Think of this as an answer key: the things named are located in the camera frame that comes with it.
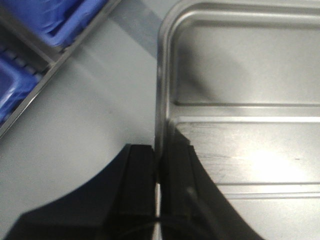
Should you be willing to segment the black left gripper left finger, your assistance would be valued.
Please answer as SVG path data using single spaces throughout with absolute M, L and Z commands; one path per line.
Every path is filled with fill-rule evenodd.
M 127 144 L 69 194 L 22 214 L 8 240 L 149 240 L 156 212 L 154 151 Z

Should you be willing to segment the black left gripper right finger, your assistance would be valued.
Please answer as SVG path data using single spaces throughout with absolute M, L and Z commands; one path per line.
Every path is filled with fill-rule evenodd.
M 160 161 L 161 236 L 164 240 L 260 240 L 201 164 L 195 148 L 175 129 Z

